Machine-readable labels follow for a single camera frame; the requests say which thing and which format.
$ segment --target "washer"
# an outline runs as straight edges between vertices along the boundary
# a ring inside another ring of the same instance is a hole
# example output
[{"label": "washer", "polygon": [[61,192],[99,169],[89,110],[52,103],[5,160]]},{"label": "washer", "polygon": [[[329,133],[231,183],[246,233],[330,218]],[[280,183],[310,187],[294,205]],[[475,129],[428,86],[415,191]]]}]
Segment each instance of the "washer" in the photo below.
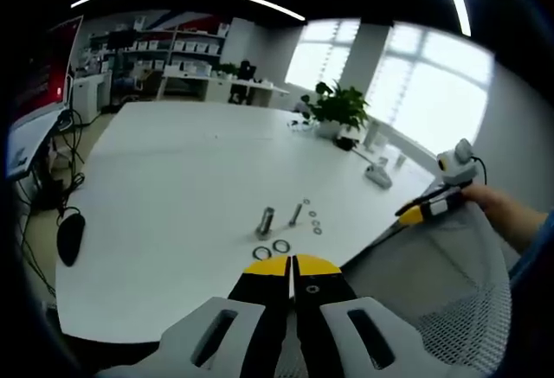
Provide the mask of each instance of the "washer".
[{"label": "washer", "polygon": [[258,259],[259,261],[265,260],[265,259],[261,259],[260,256],[258,255],[258,252],[260,250],[263,250],[267,254],[267,257],[265,259],[271,259],[271,250],[264,246],[256,247],[252,252],[252,257],[254,257],[255,259]]},{"label": "washer", "polygon": [[[284,249],[283,247],[279,249],[277,247],[279,244],[281,244],[284,247]],[[275,240],[271,247],[273,248],[274,251],[281,254],[286,254],[289,251],[291,251],[291,245],[287,240]]]}]

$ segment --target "silver bolt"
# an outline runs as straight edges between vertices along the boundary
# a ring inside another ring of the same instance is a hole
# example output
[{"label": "silver bolt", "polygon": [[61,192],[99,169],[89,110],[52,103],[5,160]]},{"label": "silver bolt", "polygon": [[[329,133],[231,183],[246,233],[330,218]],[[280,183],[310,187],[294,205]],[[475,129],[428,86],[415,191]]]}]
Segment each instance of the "silver bolt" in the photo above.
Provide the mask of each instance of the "silver bolt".
[{"label": "silver bolt", "polygon": [[271,222],[274,219],[275,210],[271,207],[267,207],[263,210],[263,215],[261,216],[261,222],[256,233],[260,237],[265,237],[271,231]]},{"label": "silver bolt", "polygon": [[296,220],[298,219],[298,215],[300,215],[300,211],[302,210],[302,204],[299,203],[296,205],[296,209],[294,210],[293,218],[288,222],[289,227],[294,227],[296,225]]}]

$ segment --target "window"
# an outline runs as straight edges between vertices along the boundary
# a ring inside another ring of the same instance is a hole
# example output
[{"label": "window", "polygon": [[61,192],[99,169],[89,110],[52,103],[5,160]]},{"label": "window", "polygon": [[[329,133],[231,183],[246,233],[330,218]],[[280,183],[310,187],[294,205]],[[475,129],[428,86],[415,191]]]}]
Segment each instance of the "window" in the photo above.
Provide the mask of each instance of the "window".
[{"label": "window", "polygon": [[492,71],[485,49],[398,23],[365,97],[368,113],[436,155],[461,138],[475,141]]},{"label": "window", "polygon": [[309,22],[300,36],[285,82],[315,90],[320,81],[340,80],[360,25],[359,19]]}]

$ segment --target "green plant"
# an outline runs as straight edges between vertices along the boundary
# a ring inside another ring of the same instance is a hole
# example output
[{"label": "green plant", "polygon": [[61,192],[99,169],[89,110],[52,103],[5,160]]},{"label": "green plant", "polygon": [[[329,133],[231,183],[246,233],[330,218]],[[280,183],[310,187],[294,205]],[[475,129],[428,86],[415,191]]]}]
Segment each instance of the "green plant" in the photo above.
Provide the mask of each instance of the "green plant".
[{"label": "green plant", "polygon": [[239,74],[239,67],[236,66],[233,62],[228,62],[226,64],[219,64],[214,68],[216,71],[221,71],[224,74]]},{"label": "green plant", "polygon": [[362,93],[351,86],[343,89],[338,83],[330,88],[325,82],[320,82],[315,87],[318,99],[310,102],[310,96],[305,94],[300,99],[307,105],[310,112],[303,112],[305,123],[312,119],[322,121],[338,121],[341,125],[359,130],[360,126],[368,119],[365,107],[368,105]]}]

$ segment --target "human hand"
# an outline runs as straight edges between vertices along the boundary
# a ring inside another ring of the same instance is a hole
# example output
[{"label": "human hand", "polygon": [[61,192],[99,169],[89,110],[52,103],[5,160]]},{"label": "human hand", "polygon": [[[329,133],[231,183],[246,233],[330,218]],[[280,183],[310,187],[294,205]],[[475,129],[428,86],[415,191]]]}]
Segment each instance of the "human hand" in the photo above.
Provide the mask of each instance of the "human hand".
[{"label": "human hand", "polygon": [[537,231],[546,221],[547,214],[528,208],[485,185],[472,183],[461,193],[480,206],[494,230],[518,253],[524,252],[532,243]]}]

